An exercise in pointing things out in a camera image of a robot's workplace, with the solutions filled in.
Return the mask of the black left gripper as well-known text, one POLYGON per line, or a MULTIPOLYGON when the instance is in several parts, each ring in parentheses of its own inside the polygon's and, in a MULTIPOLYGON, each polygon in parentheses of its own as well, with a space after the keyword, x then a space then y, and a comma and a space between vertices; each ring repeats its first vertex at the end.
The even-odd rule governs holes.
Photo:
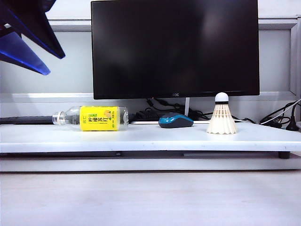
POLYGON ((54 0, 2 0, 0 2, 0 60, 42 75, 49 68, 23 41, 21 34, 31 39, 55 57, 65 53, 46 16, 54 0))

